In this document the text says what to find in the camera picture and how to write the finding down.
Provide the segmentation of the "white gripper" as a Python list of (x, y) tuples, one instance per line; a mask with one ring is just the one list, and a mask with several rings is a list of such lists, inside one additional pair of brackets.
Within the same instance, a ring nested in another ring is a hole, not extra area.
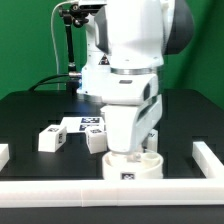
[(162, 116), (158, 76), (110, 74), (101, 108), (111, 151), (130, 154), (145, 140)]

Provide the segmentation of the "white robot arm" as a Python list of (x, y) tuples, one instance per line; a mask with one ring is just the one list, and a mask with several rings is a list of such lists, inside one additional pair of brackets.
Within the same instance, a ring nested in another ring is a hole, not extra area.
[(79, 0), (87, 63), (78, 93), (103, 104), (108, 148), (129, 154), (162, 115), (160, 69), (193, 36), (186, 0)]

